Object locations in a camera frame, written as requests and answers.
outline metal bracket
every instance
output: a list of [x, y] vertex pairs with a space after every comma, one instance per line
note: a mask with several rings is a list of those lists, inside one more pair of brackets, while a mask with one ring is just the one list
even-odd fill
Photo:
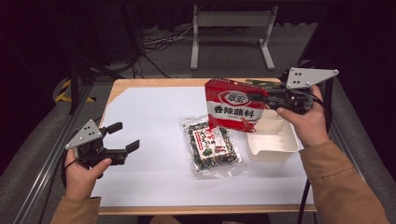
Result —
[[90, 119], [84, 127], [79, 130], [79, 132], [70, 140], [65, 146], [65, 149], [70, 149], [72, 147], [79, 147], [86, 143], [102, 137], [102, 132], [96, 126], [95, 122]]
[[338, 74], [337, 69], [325, 70], [292, 67], [289, 71], [286, 88], [288, 90], [309, 88]]

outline black curtain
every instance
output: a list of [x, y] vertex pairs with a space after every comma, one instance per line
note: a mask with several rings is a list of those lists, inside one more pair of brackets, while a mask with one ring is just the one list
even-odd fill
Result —
[[396, 179], [396, 5], [371, 1], [358, 11], [351, 35], [335, 55], [338, 77], [382, 162]]
[[145, 29], [158, 26], [173, 31], [175, 26], [192, 23], [193, 6], [139, 5], [137, 10]]
[[52, 92], [68, 61], [56, 41], [52, 20], [29, 1], [0, 3], [0, 171], [35, 126], [55, 106]]

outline white paper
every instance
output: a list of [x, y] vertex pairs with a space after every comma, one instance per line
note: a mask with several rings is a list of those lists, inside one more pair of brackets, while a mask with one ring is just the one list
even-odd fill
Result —
[[[103, 126], [122, 122], [105, 137], [106, 148], [140, 148], [124, 165], [110, 166], [92, 196], [101, 206], [300, 204], [306, 181], [298, 152], [282, 162], [252, 161], [245, 133], [233, 137], [247, 174], [197, 179], [180, 121], [207, 114], [203, 87], [130, 88], [106, 108]], [[307, 198], [313, 204], [312, 193]]]

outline wooden table edge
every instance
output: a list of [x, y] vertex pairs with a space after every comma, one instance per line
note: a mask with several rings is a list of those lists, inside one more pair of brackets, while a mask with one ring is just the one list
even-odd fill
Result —
[[[114, 206], [100, 207], [99, 215], [159, 216], [159, 215], [209, 215], [209, 214], [262, 214], [298, 212], [299, 204], [274, 205], [202, 205], [202, 206]], [[306, 204], [305, 212], [317, 212], [313, 204]]]

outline packaged seaweed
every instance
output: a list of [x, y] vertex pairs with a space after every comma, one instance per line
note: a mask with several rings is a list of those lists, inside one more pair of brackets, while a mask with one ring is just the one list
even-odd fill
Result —
[[210, 129], [207, 116], [187, 119], [182, 124], [192, 170], [198, 178], [222, 178], [246, 171], [229, 129]]

